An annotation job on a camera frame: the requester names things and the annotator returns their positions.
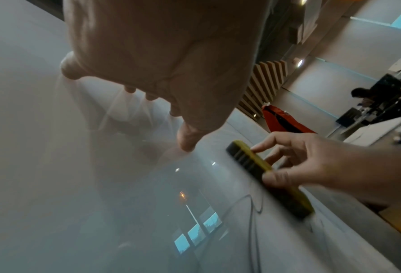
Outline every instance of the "wall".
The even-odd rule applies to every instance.
[[[392,26],[401,15],[401,0],[391,2],[329,0],[304,45],[290,46],[284,31],[262,60],[306,61],[272,104],[329,135],[337,128],[334,120],[360,102],[351,97],[351,90],[371,87],[401,58],[401,29]]]

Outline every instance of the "red object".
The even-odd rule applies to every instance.
[[[262,110],[271,132],[315,133],[278,107],[265,105]]]

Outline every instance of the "glossy white surface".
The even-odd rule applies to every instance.
[[[62,21],[0,0],[0,272],[249,272],[249,199],[224,217],[247,194],[263,202],[254,229],[265,272],[334,269],[323,231],[263,199],[226,154],[263,129],[235,111],[184,153],[168,103],[64,79],[68,51]]]

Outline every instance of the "brush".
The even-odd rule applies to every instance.
[[[272,170],[272,167],[257,154],[253,153],[243,141],[233,141],[226,151],[296,219],[302,221],[314,213],[310,201],[298,188],[270,188],[265,186],[262,182],[262,175]]]

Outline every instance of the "striped wooden wall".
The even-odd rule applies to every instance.
[[[256,121],[263,116],[263,104],[274,100],[287,75],[286,61],[255,64],[244,96],[236,107]]]

